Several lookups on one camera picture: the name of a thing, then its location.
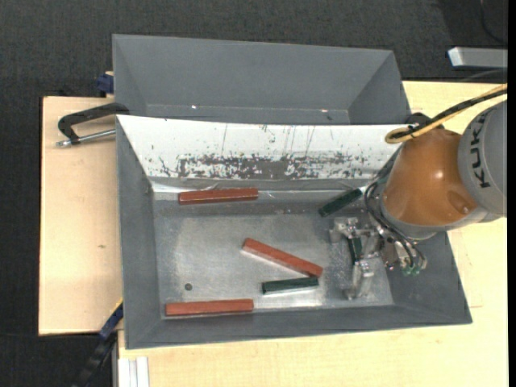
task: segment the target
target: wooden table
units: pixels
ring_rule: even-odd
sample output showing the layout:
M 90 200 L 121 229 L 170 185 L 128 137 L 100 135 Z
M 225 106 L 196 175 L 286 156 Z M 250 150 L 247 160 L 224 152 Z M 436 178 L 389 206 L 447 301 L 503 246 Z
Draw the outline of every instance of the wooden table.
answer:
M 492 88 L 404 82 L 430 116 Z M 59 117 L 112 99 L 43 102 L 40 334 L 98 331 L 122 295 L 114 141 L 57 148 Z M 462 132 L 486 102 L 446 124 Z M 113 119 L 80 125 L 80 134 Z M 473 324 L 126 350 L 147 356 L 151 386 L 508 385 L 506 219 L 450 233 Z

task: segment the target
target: metal tray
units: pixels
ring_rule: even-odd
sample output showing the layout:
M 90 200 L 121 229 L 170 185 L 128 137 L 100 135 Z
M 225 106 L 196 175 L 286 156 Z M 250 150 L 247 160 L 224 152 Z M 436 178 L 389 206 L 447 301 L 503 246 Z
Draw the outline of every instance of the metal tray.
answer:
M 403 123 L 408 108 L 392 53 L 134 36 L 114 44 L 117 102 L 166 117 L 116 123 L 128 348 L 471 322 L 445 234 L 420 245 L 429 267 L 419 276 L 375 260 L 371 293 L 348 300 L 347 247 L 330 244 L 332 217 L 317 214 L 367 185 L 395 151 L 381 142 L 392 127 L 380 123 Z M 260 190 L 255 202 L 177 204 L 182 190 L 249 185 Z M 362 202 L 346 214 L 367 222 Z M 262 295 L 261 282 L 299 276 L 243 254 L 247 237 L 323 266 L 320 286 Z M 221 298 L 253 298 L 256 309 L 164 316 L 166 302 Z

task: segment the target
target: green block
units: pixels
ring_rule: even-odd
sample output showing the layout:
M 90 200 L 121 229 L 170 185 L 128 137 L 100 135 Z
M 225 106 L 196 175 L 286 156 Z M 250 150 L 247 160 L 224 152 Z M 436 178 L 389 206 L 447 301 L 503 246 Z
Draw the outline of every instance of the green block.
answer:
M 353 203 L 358 198 L 362 196 L 362 191 L 360 189 L 353 189 L 349 192 L 346 192 L 342 195 L 339 195 L 336 199 L 331 202 L 328 202 L 325 206 L 318 209 L 319 215 L 322 217 L 334 214 L 338 210 L 343 209 L 345 206 Z
M 311 289 L 319 285 L 317 277 L 294 278 L 293 280 L 280 280 L 262 282 L 262 292 L 267 293 L 289 293 Z

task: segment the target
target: clamp handle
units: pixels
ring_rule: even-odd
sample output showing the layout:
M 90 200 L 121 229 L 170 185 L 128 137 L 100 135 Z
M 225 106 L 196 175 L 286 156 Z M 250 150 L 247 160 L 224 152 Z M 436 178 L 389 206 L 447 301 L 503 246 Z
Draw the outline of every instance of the clamp handle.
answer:
M 129 114 L 129 110 L 120 103 L 109 103 L 92 109 L 82 110 L 81 112 L 67 114 L 59 120 L 57 127 L 63 135 L 70 139 L 71 144 L 79 144 L 81 140 L 72 129 L 73 125 L 103 118 L 110 114 Z

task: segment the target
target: red block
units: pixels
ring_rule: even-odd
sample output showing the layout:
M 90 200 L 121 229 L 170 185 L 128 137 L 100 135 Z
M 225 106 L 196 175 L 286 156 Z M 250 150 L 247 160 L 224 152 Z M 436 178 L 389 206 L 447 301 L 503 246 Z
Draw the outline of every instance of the red block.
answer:
M 307 260 L 303 260 L 302 258 L 297 258 L 288 252 L 283 252 L 279 249 L 269 247 L 268 245 L 251 238 L 247 238 L 244 241 L 242 249 L 311 277 L 319 278 L 323 274 L 323 267 L 319 267 L 318 265 Z
M 216 300 L 200 302 L 171 302 L 165 304 L 164 314 L 178 315 L 249 313 L 254 309 L 252 299 Z
M 196 203 L 254 201 L 257 198 L 257 188 L 234 188 L 181 192 L 178 201 L 180 205 L 193 205 Z

